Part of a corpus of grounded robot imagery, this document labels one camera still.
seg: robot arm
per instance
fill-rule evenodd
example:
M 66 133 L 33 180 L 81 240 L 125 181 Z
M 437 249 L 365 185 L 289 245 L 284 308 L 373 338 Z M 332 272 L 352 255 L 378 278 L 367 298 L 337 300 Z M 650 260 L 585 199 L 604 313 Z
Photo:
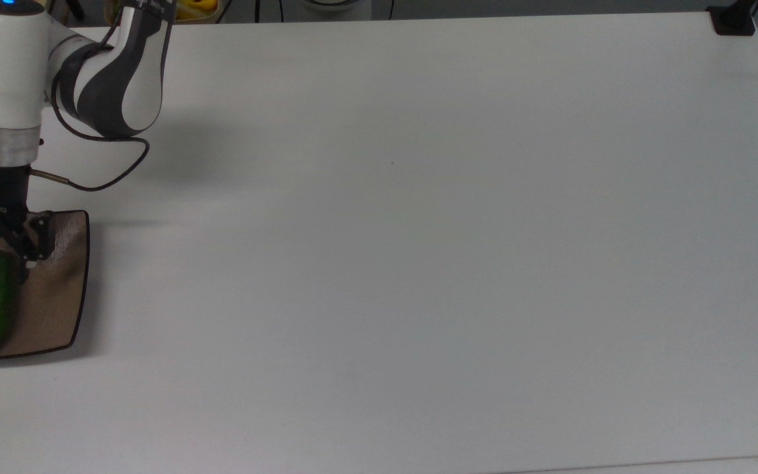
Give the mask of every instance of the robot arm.
M 71 36 L 71 30 L 57 23 L 50 35 L 46 95 L 51 97 L 57 76 L 59 103 L 103 137 L 142 132 L 157 119 L 162 102 L 174 4 L 131 4 L 135 7 L 122 10 L 120 33 L 111 50 L 96 51 L 99 45 Z
M 132 137 L 159 114 L 174 0 L 123 1 L 107 48 L 33 0 L 0 0 L 0 237 L 25 261 L 48 255 L 29 238 L 25 201 L 52 89 L 69 115 L 108 138 Z

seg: yellow object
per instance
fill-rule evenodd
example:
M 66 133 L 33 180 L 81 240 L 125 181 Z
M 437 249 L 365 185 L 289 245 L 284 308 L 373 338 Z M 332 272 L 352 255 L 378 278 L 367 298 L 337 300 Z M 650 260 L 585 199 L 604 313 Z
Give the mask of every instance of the yellow object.
M 218 8 L 218 0 L 195 0 L 189 6 L 207 11 L 214 10 Z
M 184 2 L 177 3 L 177 19 L 202 19 L 211 16 L 210 12 L 201 9 L 193 9 Z

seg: floor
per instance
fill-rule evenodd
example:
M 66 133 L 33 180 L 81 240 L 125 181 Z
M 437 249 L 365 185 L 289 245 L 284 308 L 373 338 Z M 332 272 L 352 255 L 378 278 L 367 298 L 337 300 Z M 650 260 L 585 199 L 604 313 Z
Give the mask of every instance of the floor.
M 103 26 L 104 0 L 80 0 L 86 18 L 78 21 L 66 11 L 63 0 L 55 7 L 55 17 L 66 19 L 71 26 Z M 261 21 L 280 21 L 280 1 L 282 17 L 293 21 L 297 0 L 261 0 Z M 413 18 L 464 18 L 490 16 L 530 16 L 560 14 L 596 13 L 650 13 L 703 11 L 707 6 L 731 4 L 729 0 L 372 0 L 373 19 Z M 232 0 L 232 5 L 224 15 L 224 23 L 253 22 L 253 0 Z

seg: white table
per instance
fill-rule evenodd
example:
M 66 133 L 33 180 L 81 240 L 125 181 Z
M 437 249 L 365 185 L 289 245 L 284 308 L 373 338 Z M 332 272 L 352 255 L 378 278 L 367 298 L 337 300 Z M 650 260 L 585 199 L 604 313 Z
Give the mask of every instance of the white table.
M 128 180 L 31 185 L 91 213 L 91 280 L 73 348 L 0 362 L 0 472 L 758 456 L 758 36 L 177 27 L 165 92 Z M 39 169 L 136 153 L 47 118 Z

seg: black cable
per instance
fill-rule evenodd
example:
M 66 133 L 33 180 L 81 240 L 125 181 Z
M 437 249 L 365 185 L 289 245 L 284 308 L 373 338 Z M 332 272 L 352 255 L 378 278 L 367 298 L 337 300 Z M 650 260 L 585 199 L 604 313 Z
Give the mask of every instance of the black cable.
M 111 25 L 111 29 L 109 29 L 109 31 L 107 32 L 107 35 L 105 35 L 105 38 L 103 38 L 101 40 L 101 42 L 99 42 L 99 44 L 97 44 L 95 46 L 95 48 L 93 49 L 93 51 L 90 51 L 84 57 L 84 60 L 86 60 L 87 57 L 93 56 L 98 51 L 101 51 L 101 50 L 103 50 L 105 48 L 105 46 L 107 45 L 107 42 L 109 41 L 109 39 L 111 38 L 111 36 L 113 36 L 113 32 L 115 31 L 116 27 L 118 26 L 118 23 L 120 23 L 120 21 L 121 21 L 121 12 L 122 12 L 122 10 L 120 9 L 120 11 L 118 12 L 118 15 L 116 16 L 116 20 Z M 57 74 L 55 74 L 54 79 L 52 79 L 52 81 L 51 81 L 51 108 L 52 108 L 52 110 L 54 110 L 55 117 L 57 117 L 57 120 L 59 120 L 60 123 L 61 123 L 61 125 L 63 125 L 63 127 L 65 129 L 67 129 L 67 131 L 69 131 L 70 133 L 72 133 L 72 135 L 75 135 L 78 138 L 83 138 L 84 140 L 89 140 L 89 141 L 93 141 L 93 142 L 105 142 L 105 143 L 136 142 L 136 143 L 145 145 L 145 149 L 142 151 L 142 154 L 139 155 L 139 158 L 137 158 L 136 161 L 133 162 L 133 165 L 130 165 L 130 167 L 128 167 L 128 169 L 125 170 L 122 174 L 119 174 L 113 180 L 109 181 L 108 183 L 104 183 L 101 186 L 94 186 L 94 187 L 81 186 L 78 183 L 73 183 L 71 180 L 66 179 L 66 178 L 64 178 L 62 176 L 58 176 L 57 174 L 51 174 L 51 173 L 48 173 L 48 172 L 45 172 L 45 171 L 35 171 L 35 170 L 32 170 L 31 174 L 34 175 L 34 176 L 36 176 L 36 177 L 45 178 L 45 179 L 48 179 L 48 180 L 57 181 L 57 182 L 59 182 L 61 184 L 65 184 L 67 186 L 72 186 L 73 188 L 77 189 L 78 191 L 96 192 L 96 191 L 105 190 L 105 189 L 113 186 L 114 184 L 118 183 L 118 181 L 123 180 L 124 178 L 127 177 L 127 175 L 129 175 L 130 173 L 132 173 L 132 171 L 134 171 L 136 169 L 136 167 L 138 167 L 139 164 L 141 164 L 142 160 L 145 159 L 145 156 L 148 154 L 148 151 L 151 149 L 151 144 L 149 144 L 148 141 L 145 140 L 145 138 L 139 138 L 139 137 L 125 137 L 125 138 L 94 137 L 92 135 L 87 135 L 85 133 L 79 132 L 78 130 L 75 130 L 74 128 L 72 128 L 71 125 L 69 125 L 69 123 L 66 122 L 66 120 L 63 119 L 63 114 L 61 114 L 60 105 L 58 105 L 58 103 L 57 103 L 57 90 L 58 90 L 59 85 L 60 85 L 60 72 L 58 72 Z
M 230 5 L 232 5 L 232 0 L 226 0 L 226 5 L 224 5 L 224 9 L 222 10 L 222 14 L 218 16 L 218 19 L 216 20 L 216 23 L 220 23 L 220 21 L 224 18 L 224 13 L 226 13 L 226 9 L 230 8 Z

